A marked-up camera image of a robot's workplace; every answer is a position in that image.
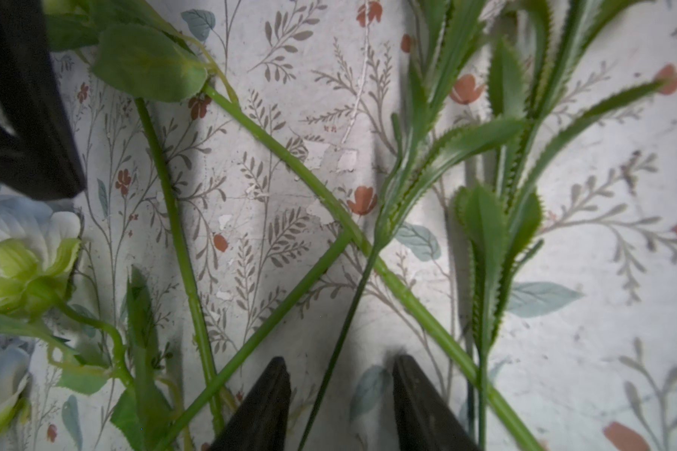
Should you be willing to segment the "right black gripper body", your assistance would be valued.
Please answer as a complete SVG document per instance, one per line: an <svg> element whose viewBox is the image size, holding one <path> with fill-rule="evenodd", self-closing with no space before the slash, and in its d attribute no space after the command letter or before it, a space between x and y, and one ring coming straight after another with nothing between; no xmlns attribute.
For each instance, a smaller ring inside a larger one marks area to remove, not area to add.
<svg viewBox="0 0 677 451"><path fill-rule="evenodd" d="M0 1L0 183L40 201L87 187L51 64L39 1Z"/></svg>

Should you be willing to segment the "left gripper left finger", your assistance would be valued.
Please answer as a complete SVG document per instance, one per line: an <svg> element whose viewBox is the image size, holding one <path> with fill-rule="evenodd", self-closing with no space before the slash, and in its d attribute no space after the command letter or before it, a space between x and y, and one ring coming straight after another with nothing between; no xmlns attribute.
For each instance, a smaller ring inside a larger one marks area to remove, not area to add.
<svg viewBox="0 0 677 451"><path fill-rule="evenodd" d="M291 380L283 357L274 357L253 385L210 451L283 451Z"/></svg>

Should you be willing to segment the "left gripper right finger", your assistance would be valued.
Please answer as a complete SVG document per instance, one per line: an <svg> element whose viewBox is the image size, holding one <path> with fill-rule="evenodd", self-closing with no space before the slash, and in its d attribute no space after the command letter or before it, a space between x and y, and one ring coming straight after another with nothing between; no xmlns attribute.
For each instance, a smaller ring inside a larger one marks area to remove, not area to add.
<svg viewBox="0 0 677 451"><path fill-rule="evenodd" d="M400 451L480 450L414 357L397 357L392 375Z"/></svg>

